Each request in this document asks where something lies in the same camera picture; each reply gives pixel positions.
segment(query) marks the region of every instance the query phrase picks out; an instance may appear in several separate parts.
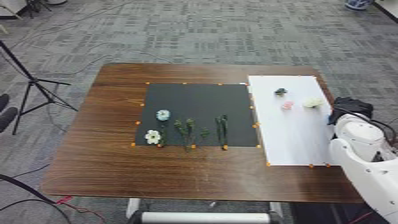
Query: carpet floor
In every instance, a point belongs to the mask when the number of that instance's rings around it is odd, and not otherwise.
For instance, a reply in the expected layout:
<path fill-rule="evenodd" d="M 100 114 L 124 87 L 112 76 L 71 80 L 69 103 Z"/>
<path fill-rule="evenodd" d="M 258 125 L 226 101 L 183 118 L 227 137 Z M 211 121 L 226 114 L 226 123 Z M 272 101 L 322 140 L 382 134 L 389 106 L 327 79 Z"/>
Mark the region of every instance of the carpet floor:
<path fill-rule="evenodd" d="M 375 7 L 354 12 L 341 0 L 69 0 L 34 19 L 0 21 L 7 46 L 32 72 L 69 82 L 57 92 L 78 107 L 107 63 L 309 65 L 334 97 L 375 105 L 375 118 L 398 117 L 398 26 Z M 0 58 L 0 93 L 20 105 L 27 79 Z M 32 92 L 28 106 L 43 102 Z M 16 175 L 52 163 L 75 112 L 57 106 L 23 116 L 18 135 L 0 135 L 0 172 Z M 36 188 L 44 170 L 20 177 Z M 0 207 L 30 198 L 0 182 Z M 75 198 L 107 223 L 126 223 L 126 199 Z M 263 212 L 268 203 L 146 200 L 151 211 Z M 73 223 L 98 223 L 68 210 Z M 0 223 L 66 223 L 57 211 L 27 202 L 0 213 Z"/>

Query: white paper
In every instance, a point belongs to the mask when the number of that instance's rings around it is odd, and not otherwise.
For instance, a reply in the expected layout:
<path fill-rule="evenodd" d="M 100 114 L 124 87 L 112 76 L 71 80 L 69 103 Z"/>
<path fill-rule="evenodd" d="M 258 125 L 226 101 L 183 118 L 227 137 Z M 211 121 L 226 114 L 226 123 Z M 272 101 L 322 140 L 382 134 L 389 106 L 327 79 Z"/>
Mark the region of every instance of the white paper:
<path fill-rule="evenodd" d="M 332 126 L 327 125 L 330 105 L 313 76 L 249 76 L 265 153 L 270 165 L 336 165 L 329 155 Z M 275 90 L 288 93 L 275 96 Z M 318 108 L 302 106 L 322 98 Z M 283 110 L 293 101 L 291 110 Z"/>

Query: black chair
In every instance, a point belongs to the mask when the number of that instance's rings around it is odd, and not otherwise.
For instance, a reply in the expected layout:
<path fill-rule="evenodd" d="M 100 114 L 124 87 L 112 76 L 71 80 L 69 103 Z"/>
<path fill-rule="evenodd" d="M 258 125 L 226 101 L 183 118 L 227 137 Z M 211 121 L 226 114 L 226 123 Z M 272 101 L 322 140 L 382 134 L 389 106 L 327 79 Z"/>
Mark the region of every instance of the black chair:
<path fill-rule="evenodd" d="M 0 96 L 0 113 L 7 107 L 9 104 L 9 95 L 4 94 Z M 18 115 L 18 109 L 16 107 L 7 108 L 5 112 L 0 114 L 0 133 L 5 131 L 11 122 L 14 121 Z"/>

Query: wooden table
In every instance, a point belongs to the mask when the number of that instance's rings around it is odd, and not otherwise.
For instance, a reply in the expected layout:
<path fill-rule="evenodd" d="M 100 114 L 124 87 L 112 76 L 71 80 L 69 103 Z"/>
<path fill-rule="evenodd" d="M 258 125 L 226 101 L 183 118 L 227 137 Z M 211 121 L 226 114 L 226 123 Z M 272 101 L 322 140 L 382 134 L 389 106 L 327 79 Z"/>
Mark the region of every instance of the wooden table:
<path fill-rule="evenodd" d="M 247 75 L 313 75 L 311 67 L 110 64 L 92 84 L 43 181 L 50 195 L 362 202 L 339 167 L 267 167 L 263 149 L 131 147 L 147 83 L 242 83 Z"/>

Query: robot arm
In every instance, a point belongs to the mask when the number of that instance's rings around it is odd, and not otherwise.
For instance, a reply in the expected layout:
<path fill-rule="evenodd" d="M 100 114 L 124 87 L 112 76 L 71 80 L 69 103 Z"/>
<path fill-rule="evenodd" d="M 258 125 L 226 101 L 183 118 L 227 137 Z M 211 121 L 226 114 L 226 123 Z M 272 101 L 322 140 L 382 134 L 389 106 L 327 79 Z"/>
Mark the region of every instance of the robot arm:
<path fill-rule="evenodd" d="M 329 146 L 332 159 L 373 210 L 389 223 L 398 224 L 398 158 L 384 133 L 355 116 L 345 115 L 336 124 L 336 136 Z M 382 162 L 373 162 L 377 153 Z"/>

